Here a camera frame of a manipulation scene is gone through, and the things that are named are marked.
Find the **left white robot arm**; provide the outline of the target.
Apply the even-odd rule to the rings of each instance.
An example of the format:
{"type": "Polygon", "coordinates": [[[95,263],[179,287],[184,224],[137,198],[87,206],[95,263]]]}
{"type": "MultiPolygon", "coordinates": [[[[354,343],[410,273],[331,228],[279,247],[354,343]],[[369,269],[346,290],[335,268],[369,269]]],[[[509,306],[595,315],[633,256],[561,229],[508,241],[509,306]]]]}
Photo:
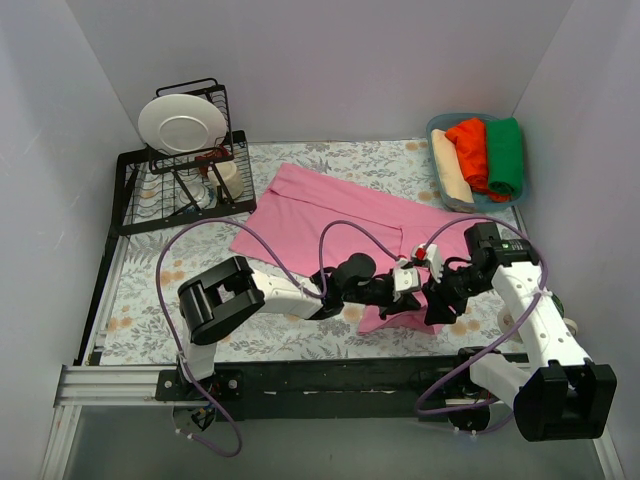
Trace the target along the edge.
{"type": "Polygon", "coordinates": [[[376,263],[355,253],[338,267],[325,268],[297,287],[288,279],[252,269],[234,256],[185,282],[178,289],[186,339],[179,356],[178,387],[193,400],[213,386],[217,343],[257,313],[293,315],[321,321],[341,313],[346,303],[374,306],[384,320],[421,308],[416,268],[400,261],[378,274],[376,263]]]}

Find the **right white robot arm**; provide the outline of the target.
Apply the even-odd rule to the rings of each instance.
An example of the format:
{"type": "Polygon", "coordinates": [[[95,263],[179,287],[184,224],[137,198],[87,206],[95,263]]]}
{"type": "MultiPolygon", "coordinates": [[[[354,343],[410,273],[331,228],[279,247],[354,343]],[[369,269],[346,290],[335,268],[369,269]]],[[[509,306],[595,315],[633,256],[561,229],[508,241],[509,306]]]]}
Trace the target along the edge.
{"type": "Polygon", "coordinates": [[[530,442],[601,437],[617,387],[613,369],[595,363],[572,335],[546,287],[546,261],[527,237],[516,232],[504,239],[501,221],[469,219],[469,257],[460,268],[450,268],[433,238],[411,252],[412,261],[430,271],[422,287],[425,320],[455,320],[469,298],[495,291],[514,323],[490,345],[466,352],[464,361],[421,394],[416,415],[427,416],[425,401],[452,381],[464,397],[486,391],[507,405],[530,442]]]}

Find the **floral green-inside mug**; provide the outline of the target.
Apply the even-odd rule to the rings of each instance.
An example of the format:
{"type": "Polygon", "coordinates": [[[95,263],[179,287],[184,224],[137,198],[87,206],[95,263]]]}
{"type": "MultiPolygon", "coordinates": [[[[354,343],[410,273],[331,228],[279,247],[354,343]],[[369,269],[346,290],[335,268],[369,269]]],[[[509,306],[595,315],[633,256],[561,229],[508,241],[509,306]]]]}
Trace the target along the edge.
{"type": "Polygon", "coordinates": [[[513,336],[527,349],[540,351],[552,343],[567,346],[573,342],[578,326],[564,316],[564,306],[555,293],[535,287],[531,292],[504,290],[501,295],[505,304],[498,315],[502,337],[497,345],[513,336]]]}

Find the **pink t shirt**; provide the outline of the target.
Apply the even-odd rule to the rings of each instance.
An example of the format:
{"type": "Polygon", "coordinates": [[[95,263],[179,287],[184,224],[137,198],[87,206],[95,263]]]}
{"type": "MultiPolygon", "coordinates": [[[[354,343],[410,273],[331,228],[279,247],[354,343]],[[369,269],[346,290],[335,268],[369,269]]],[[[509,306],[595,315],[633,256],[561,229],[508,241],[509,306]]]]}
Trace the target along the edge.
{"type": "Polygon", "coordinates": [[[336,267],[354,253],[374,259],[380,273],[393,256],[409,256],[430,237],[443,258],[464,257],[465,225],[445,232],[455,214],[354,183],[284,164],[250,215],[233,252],[269,264],[282,261],[309,277],[321,266],[336,267]]]}

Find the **clear blue plastic bin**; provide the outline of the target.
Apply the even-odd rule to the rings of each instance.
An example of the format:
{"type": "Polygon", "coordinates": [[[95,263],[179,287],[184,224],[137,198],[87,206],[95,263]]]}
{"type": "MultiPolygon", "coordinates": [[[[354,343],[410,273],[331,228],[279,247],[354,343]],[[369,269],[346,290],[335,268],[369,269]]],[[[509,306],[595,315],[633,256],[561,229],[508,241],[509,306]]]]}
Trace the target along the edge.
{"type": "MultiPolygon", "coordinates": [[[[448,130],[449,128],[461,123],[462,121],[470,118],[478,118],[483,123],[498,121],[497,117],[483,113],[445,113],[437,115],[429,120],[426,126],[426,133],[428,141],[431,141],[431,133],[435,129],[448,130]]],[[[529,182],[527,178],[523,179],[522,190],[519,195],[511,197],[508,202],[494,202],[487,195],[482,193],[473,193],[473,201],[463,202],[459,199],[450,197],[440,178],[440,171],[435,160],[435,151],[432,145],[428,146],[429,151],[429,164],[432,167],[435,176],[435,182],[437,189],[441,195],[441,200],[444,202],[446,208],[450,211],[459,213],[490,213],[497,212],[509,208],[515,208],[520,205],[529,194],[529,182]]]]}

